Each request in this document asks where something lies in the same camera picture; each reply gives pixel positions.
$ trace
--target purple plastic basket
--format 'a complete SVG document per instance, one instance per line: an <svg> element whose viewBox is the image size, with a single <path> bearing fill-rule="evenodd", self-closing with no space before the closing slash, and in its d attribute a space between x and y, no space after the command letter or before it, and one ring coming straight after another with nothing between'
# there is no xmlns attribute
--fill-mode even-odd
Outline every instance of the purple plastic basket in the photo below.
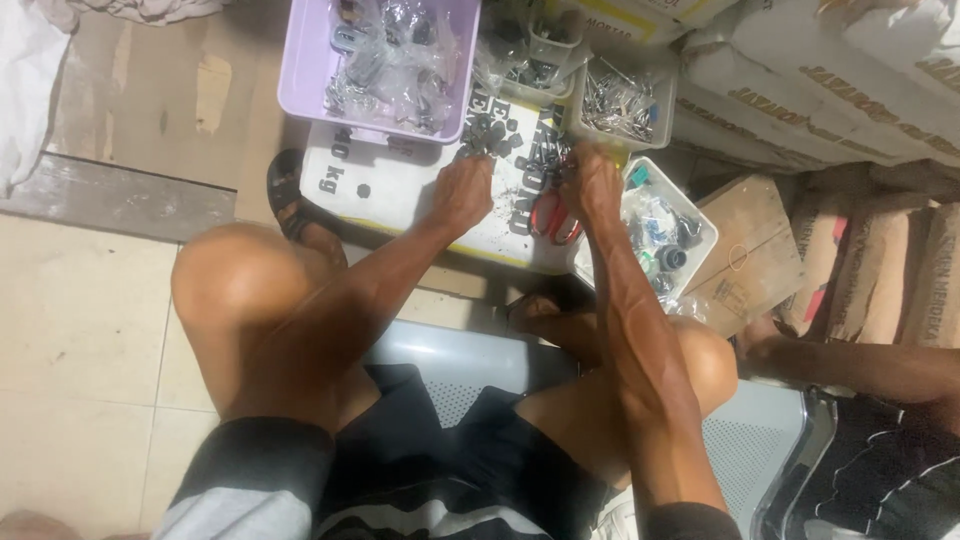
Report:
<svg viewBox="0 0 960 540"><path fill-rule="evenodd" d="M470 67L480 21L481 0L422 0L437 13L450 13L450 27L459 40L460 61L457 75L450 85L453 109L444 128L433 135L418 135L396 128L353 122L329 114L324 107L324 94L330 77L342 57L330 46L330 2L327 0L293 0L287 41L283 47L283 64L276 98L287 113L303 118L333 122L354 130L354 138L386 143L387 135L450 144L460 138L470 96Z"/></svg>

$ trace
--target perforated chair seat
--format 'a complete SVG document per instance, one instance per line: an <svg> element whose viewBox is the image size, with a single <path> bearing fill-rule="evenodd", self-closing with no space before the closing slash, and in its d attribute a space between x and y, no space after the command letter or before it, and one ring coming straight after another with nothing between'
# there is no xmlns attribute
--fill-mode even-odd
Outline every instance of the perforated chair seat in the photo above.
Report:
<svg viewBox="0 0 960 540"><path fill-rule="evenodd" d="M456 426L486 386L527 394L575 380L577 363L556 347L395 321L366 355L371 364L415 364L444 428ZM745 539L759 538L808 430L804 395L742 380L704 421L710 464Z"/></svg>

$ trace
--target grey metal chair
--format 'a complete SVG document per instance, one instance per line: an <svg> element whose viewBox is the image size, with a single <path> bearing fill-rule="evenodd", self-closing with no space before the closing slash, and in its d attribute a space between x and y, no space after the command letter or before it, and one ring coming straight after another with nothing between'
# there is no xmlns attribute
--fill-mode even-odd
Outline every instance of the grey metal chair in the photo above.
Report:
<svg viewBox="0 0 960 540"><path fill-rule="evenodd" d="M485 386L526 394L574 380L577 363L556 347L395 321L366 355L415 364L444 428L456 426ZM833 425L811 393L742 380L704 421L714 474L745 539L787 538L786 518Z"/></svg>

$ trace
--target blue tag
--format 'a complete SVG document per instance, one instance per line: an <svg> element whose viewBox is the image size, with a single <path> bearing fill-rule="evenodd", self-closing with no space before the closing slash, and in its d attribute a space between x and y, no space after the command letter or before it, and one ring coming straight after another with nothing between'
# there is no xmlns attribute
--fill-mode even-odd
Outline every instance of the blue tag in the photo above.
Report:
<svg viewBox="0 0 960 540"><path fill-rule="evenodd" d="M627 191L635 187L640 187L648 178L650 178L650 173L647 171L647 166L641 165L634 171L634 174L630 175L630 185L627 186Z"/></svg>

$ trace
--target red scissors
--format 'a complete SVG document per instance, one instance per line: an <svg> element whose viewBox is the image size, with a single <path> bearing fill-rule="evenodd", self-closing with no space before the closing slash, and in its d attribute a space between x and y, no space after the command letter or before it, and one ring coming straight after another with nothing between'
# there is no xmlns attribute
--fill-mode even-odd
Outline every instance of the red scissors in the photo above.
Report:
<svg viewBox="0 0 960 540"><path fill-rule="evenodd" d="M546 229L540 227L537 219L539 210L542 209L544 205L549 205L545 210L549 212L546 218ZM547 236L550 238L550 243L555 246L568 245L577 239L577 235L580 234L580 230L582 229L580 222L574 219L570 232L566 236L560 237L564 223L566 223L569 215L570 212L566 209L564 199L560 196L560 190L556 187L550 187L543 192L534 203L533 209L530 210L530 231L540 236Z"/></svg>

